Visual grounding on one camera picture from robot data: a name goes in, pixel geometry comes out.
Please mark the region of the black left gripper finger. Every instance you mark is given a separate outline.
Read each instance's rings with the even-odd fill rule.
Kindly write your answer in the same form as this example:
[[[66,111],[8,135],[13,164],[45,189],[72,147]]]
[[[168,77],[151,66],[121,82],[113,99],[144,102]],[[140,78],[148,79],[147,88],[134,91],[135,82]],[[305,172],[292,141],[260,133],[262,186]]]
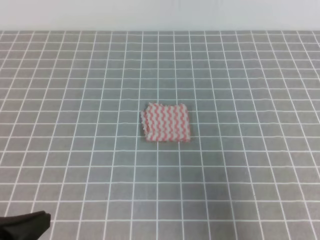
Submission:
[[[38,240],[51,226],[51,214],[42,211],[0,218],[0,240]]]

